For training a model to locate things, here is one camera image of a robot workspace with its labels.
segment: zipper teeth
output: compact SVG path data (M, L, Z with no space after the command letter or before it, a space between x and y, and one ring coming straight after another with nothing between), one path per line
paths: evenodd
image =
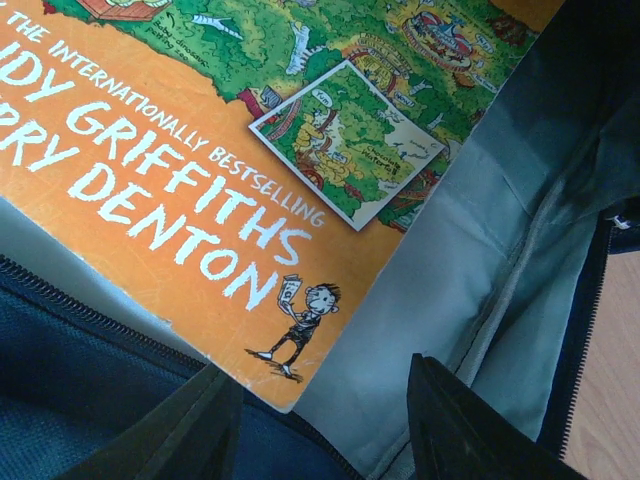
M34 275L29 270L23 268L4 255L0 255L0 273L7 275L23 288L43 297L56 307L63 309L68 315L71 315L74 318L80 318L87 324L105 328L111 332L126 336L137 345L144 346L161 357L170 358L171 360L174 360L182 366L190 369L197 371L204 367L204 363L199 360L157 342L151 337L133 330L132 328L129 328L126 325L123 325L122 323L119 323L114 319L82 304L75 298L58 290L50 283L37 275Z
M580 353L580 362L578 363L575 382L573 384L573 388L571 391L571 398L569 400L569 411L567 413L567 420L565 423L564 431L562 432L562 442L560 444L560 455L561 459L565 459L567 456L567 449L569 448L569 439L571 437L571 427L573 426L573 417L575 415L576 406L578 403L578 396L580 393L580 385L582 384L582 377L584 376L584 370L587 366L587 357L589 355L589 347L591 345L591 340L593 338L593 330L595 327L596 316L598 314L598 307L600 306L600 299L602 298L602 290L604 287L604 275L607 269L607 256L611 251L611 240L613 238L613 228L609 231L608 240L607 240L607 249L604 256L604 261L602 265L602 274L600 275L600 280L598 281L598 285L596 287L595 296L593 299L593 306L591 309L591 314L589 316L589 325L587 326L587 333L585 335L584 344L582 345L581 353Z
M80 318L87 324L95 325L100 328L108 329L110 332L126 336L135 344L146 349L150 349L164 358L170 358L172 361L176 361L189 369L198 371L204 367L204 363L199 360L157 342L151 337L133 330L132 328L129 328L126 325L123 325L122 323L119 323L116 320L82 304L78 300L67 295L61 290L58 290L50 283L31 273L29 270L18 265L16 262L8 259L4 255L0 255L0 275L6 275L24 289L41 296L56 307L63 309L68 315L71 315L74 318ZM296 414L290 415L289 420L292 423L295 423L299 429L304 430L306 436L314 443L323 448L350 478L353 480L363 480L364 477L362 477L362 475L353 468L353 466L340 454L340 452L338 452L338 450L336 450L333 445L331 445L331 443L329 443L326 438L324 438L320 432Z

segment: cartoon boy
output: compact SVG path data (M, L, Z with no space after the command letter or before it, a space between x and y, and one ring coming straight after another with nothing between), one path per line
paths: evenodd
M302 313L293 311L293 305L283 301L280 305L283 310L287 311L296 324L285 333L282 338L268 352L258 352L256 355L265 360L271 360L273 354L287 340L291 340L296 344L296 351L289 360L282 364L282 370L288 377L291 376L291 364L296 361L304 346L309 343L313 332L320 325L322 316L328 313L336 313L338 306L336 303L340 301L340 288L331 283L321 283L315 287L309 287L306 290L307 298L305 300L308 310Z

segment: speech bubble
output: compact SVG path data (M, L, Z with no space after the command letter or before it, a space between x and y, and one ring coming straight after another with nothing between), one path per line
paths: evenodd
M487 53L495 52L493 45L491 45L491 42L489 42L489 40L487 40L487 37L485 37L484 35L480 33L476 33L476 42L478 42L478 45L480 45L480 48L482 48L485 52Z
M316 97L316 99L323 104L327 108L331 108L333 106L333 101L327 92L324 90L320 90L319 88L314 88L311 90L311 95Z
M413 107L416 104L416 102L400 92L395 92L393 97L407 107Z
M493 83L491 83L489 80L487 80L486 78L481 77L477 73L472 73L471 77L476 81L476 83L478 85L482 85L484 88L489 90L491 93L498 93L498 89L496 88L496 86Z

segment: book cover illustration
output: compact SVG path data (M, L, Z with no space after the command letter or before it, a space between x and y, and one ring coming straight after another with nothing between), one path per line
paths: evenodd
M250 128L356 230L444 148L349 60Z
M560 2L499 3L0 2L0 194L239 383L290 410ZM334 186L330 206L248 126L344 60L384 95L386 112L390 102L416 138L444 147L421 141L426 167L398 162L397 178L377 183L396 170L382 156L402 156L387 134L378 138L387 153L370 156L390 171L318 148L330 157L317 164L326 191ZM342 124L360 105L346 106ZM371 131L389 128L367 112ZM282 120L263 123L267 133ZM361 130L338 128L342 146L357 146ZM304 153L312 141L301 131L283 148L299 140ZM385 193L362 220L362 200Z
M254 117L344 59L446 148L376 221L406 232L562 0L48 0L210 78Z

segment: black zipper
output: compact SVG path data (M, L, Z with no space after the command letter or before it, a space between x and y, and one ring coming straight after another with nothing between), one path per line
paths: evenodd
M5 279L8 279L11 284L6 285ZM205 366L201 361L93 310L4 255L0 255L0 288L7 288L25 301L55 315L61 321L108 341L123 350L135 353L162 368L178 373L185 379L195 375ZM340 452L299 415L293 412L287 415L278 413L251 394L245 395L245 403L259 408L314 442L345 471L349 478L364 480L364 477L351 466Z
M602 296L613 224L601 216L580 273L537 443L564 459Z

